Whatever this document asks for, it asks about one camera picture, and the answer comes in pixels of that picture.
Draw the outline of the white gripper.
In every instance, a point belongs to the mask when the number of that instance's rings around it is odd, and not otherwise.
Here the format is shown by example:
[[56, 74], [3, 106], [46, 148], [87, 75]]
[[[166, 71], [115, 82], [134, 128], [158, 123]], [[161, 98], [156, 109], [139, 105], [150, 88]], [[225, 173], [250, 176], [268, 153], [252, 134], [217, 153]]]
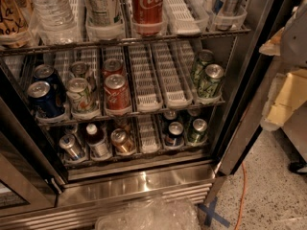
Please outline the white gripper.
[[[281, 56], [295, 66], [307, 67], [307, 0], [302, 0], [286, 23], [260, 48], [266, 56]], [[267, 131], [283, 127], [295, 111], [307, 102], [307, 70], [298, 68], [277, 73], [262, 111], [260, 126]]]

